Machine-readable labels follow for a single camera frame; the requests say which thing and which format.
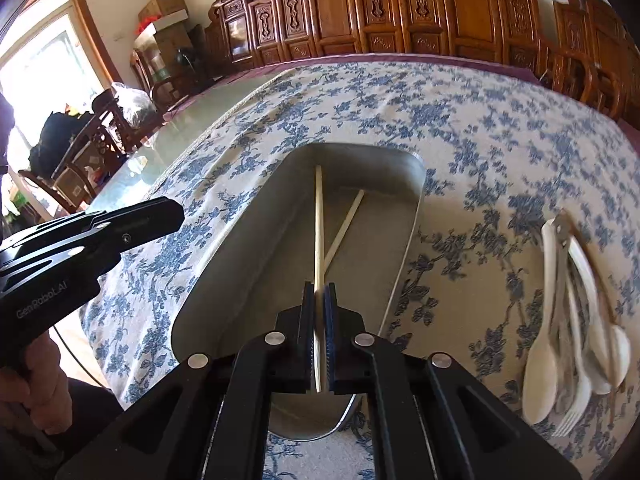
white fork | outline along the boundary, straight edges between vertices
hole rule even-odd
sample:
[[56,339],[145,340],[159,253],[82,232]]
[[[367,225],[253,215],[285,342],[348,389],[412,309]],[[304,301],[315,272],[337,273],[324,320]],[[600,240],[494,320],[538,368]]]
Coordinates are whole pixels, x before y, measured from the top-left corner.
[[575,389],[574,402],[564,414],[553,436],[567,436],[571,433],[571,430],[582,417],[584,410],[587,409],[589,399],[591,399],[591,380],[584,370],[584,361],[582,360],[582,334],[580,333],[574,282],[571,278],[566,280],[566,288],[569,296],[569,318],[572,339],[574,340],[575,369],[578,373],[578,385]]

white plastic bag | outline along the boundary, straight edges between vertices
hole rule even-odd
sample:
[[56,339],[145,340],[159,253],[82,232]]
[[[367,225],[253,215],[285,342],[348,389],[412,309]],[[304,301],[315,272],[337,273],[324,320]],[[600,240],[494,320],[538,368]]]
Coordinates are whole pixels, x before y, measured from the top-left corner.
[[113,89],[116,91],[124,118],[132,128],[139,128],[148,117],[157,113],[156,107],[146,92],[129,88],[122,83],[113,83]]

metal tray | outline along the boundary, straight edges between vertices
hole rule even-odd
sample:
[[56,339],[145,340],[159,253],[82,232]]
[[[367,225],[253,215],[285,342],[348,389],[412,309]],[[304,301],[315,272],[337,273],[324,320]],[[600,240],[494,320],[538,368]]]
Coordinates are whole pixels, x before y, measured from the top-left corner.
[[[276,314],[300,304],[314,276],[314,168],[322,166],[325,250],[359,189],[353,222],[326,273],[340,306],[380,333],[398,301],[426,172],[411,153],[358,144],[308,144],[289,153],[247,206],[178,313],[172,331],[180,361],[221,357],[273,329]],[[356,408],[355,396],[272,397],[270,430],[291,440],[330,434]]]

black cable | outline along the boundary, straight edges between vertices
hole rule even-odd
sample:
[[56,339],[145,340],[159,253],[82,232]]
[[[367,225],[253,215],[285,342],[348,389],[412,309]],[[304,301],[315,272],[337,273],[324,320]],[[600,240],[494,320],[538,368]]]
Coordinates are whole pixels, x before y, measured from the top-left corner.
[[89,377],[91,377],[91,378],[94,380],[94,382],[95,382],[98,386],[100,386],[103,390],[107,390],[109,393],[111,393],[111,390],[110,390],[110,389],[105,388],[105,387],[102,385],[102,383],[101,383],[98,379],[96,379],[94,376],[92,376],[92,375],[90,374],[89,370],[87,370],[87,369],[82,365],[82,363],[78,360],[78,358],[76,357],[76,355],[71,351],[71,348],[69,348],[69,346],[66,344],[65,340],[64,340],[64,339],[62,339],[62,336],[60,335],[60,332],[58,331],[58,327],[54,325],[54,326],[53,326],[53,330],[55,330],[55,331],[56,331],[56,334],[58,334],[58,337],[60,338],[60,341],[62,341],[62,344],[65,346],[66,351],[68,351],[68,352],[71,354],[71,357],[72,357],[73,359],[75,359],[75,360],[76,360],[76,363],[78,363],[78,364],[80,365],[80,367],[82,368],[82,370],[84,370],[84,373],[86,373]]

floral tablecloth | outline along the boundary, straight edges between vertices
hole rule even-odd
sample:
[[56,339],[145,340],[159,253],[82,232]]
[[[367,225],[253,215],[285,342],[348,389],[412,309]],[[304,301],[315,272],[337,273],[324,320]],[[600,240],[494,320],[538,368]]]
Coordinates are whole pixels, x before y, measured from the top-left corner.
[[[561,413],[536,430],[585,478],[601,471],[640,407],[640,161],[619,128],[576,101],[507,76],[408,62],[296,68],[212,125],[156,182],[180,201],[176,234],[125,254],[81,311],[123,405],[177,364],[172,323],[206,262],[279,162],[308,142],[417,153],[428,168],[420,229],[387,336],[406,352],[446,351],[520,410],[527,352],[541,322],[545,219],[567,209],[590,244],[632,343],[626,390],[593,397],[566,438]],[[316,442],[270,436],[265,478],[373,478],[359,413]]]

